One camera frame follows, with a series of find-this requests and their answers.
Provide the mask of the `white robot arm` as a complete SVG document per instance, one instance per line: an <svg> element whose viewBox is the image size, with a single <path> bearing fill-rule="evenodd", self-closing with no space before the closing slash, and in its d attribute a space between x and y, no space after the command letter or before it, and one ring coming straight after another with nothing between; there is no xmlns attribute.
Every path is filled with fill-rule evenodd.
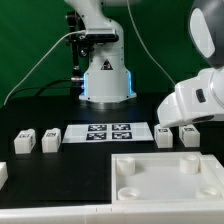
<svg viewBox="0 0 224 224"><path fill-rule="evenodd" d="M77 38L79 53L89 58L80 99L93 104L120 104L134 98L130 72L124 65L123 29L105 17L102 9L140 0L64 1L85 26ZM163 127L224 121L224 0L194 0L189 34L209 67L177 83L174 92L163 100L157 109Z"/></svg>

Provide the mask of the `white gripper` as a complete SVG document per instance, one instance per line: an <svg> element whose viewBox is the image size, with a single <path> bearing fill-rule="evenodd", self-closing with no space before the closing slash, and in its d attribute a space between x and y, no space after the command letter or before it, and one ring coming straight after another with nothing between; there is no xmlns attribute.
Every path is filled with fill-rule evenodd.
<svg viewBox="0 0 224 224"><path fill-rule="evenodd" d="M157 109L162 127L224 121L224 68L203 69L175 85Z"/></svg>

